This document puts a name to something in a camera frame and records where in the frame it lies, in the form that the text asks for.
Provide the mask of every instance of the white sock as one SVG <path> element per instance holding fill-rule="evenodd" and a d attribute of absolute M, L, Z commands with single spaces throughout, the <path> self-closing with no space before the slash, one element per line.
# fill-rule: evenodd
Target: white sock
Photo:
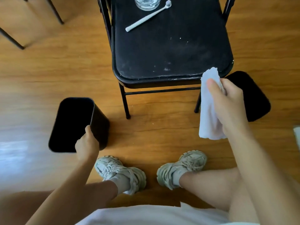
<path fill-rule="evenodd" d="M 130 179 L 127 178 L 125 175 L 116 174 L 108 180 L 115 183 L 115 185 L 118 188 L 118 195 L 130 189 Z"/>
<path fill-rule="evenodd" d="M 172 174 L 172 183 L 173 183 L 173 185 L 180 186 L 179 185 L 179 179 L 186 172 L 188 172 L 188 170 L 185 167 L 178 168 L 176 171 L 174 171 L 174 173 Z"/>

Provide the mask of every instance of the wood grain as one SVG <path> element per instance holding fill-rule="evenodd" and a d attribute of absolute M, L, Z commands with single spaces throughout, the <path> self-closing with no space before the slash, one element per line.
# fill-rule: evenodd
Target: wood grain
<path fill-rule="evenodd" d="M 21 51 L 0 36 L 0 188 L 41 190 L 61 183 L 76 156 L 52 153 L 47 146 L 59 102 L 91 97 L 111 121 L 109 145 L 99 155 L 117 156 L 148 178 L 144 192 L 120 196 L 111 206 L 183 201 L 207 207 L 182 189 L 170 191 L 156 182 L 162 164 L 189 150 L 207 154 L 206 169 L 235 166 L 227 140 L 198 136 L 200 116 L 193 113 L 198 91 L 128 96 L 132 118 L 126 120 L 97 1 L 52 1 L 64 26 L 45 0 L 0 0 L 0 26 L 27 46 Z M 251 127 L 276 164 L 298 181 L 293 126 L 300 124 L 299 25 L 299 0 L 236 0 L 227 23 L 233 71 L 249 73 L 272 104 Z M 99 180 L 93 170 L 89 182 Z"/>

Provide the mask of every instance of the spoon handle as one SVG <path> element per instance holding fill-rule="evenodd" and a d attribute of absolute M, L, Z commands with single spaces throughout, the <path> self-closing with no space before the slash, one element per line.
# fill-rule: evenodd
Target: spoon handle
<path fill-rule="evenodd" d="M 151 17 L 153 17 L 154 15 L 160 13 L 161 11 L 163 11 L 164 9 L 166 9 L 167 7 L 163 7 L 160 10 L 157 10 L 145 17 L 143 17 L 142 19 L 138 20 L 137 22 L 133 23 L 132 25 L 128 26 L 127 28 L 125 28 L 125 30 L 127 32 L 129 32 L 130 30 L 134 29 L 135 27 L 139 26 L 140 24 L 144 23 L 145 21 L 147 21 L 148 19 L 150 19 Z"/>

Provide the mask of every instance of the forearm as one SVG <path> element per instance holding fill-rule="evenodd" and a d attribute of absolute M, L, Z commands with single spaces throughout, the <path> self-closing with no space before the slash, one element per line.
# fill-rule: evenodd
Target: forearm
<path fill-rule="evenodd" d="M 78 222 L 82 193 L 95 159 L 79 162 L 67 180 L 55 189 L 26 225 L 73 225 Z"/>
<path fill-rule="evenodd" d="M 299 196 L 252 133 L 236 131 L 228 139 L 261 224 L 298 224 Z"/>

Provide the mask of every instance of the white cloth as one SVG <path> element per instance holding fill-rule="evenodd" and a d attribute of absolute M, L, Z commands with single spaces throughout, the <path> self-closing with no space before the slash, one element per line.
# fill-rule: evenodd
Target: white cloth
<path fill-rule="evenodd" d="M 230 223 L 228 213 L 218 209 L 197 209 L 181 203 L 181 207 L 137 205 L 98 209 L 77 225 L 246 225 Z"/>
<path fill-rule="evenodd" d="M 226 136 L 223 133 L 223 125 L 217 118 L 212 95 L 210 94 L 206 85 L 206 81 L 209 78 L 212 78 L 219 85 L 223 94 L 225 94 L 225 90 L 218 74 L 218 69 L 213 67 L 205 71 L 201 78 L 201 110 L 199 136 L 202 138 L 209 138 L 211 140 L 219 140 L 226 138 Z"/>

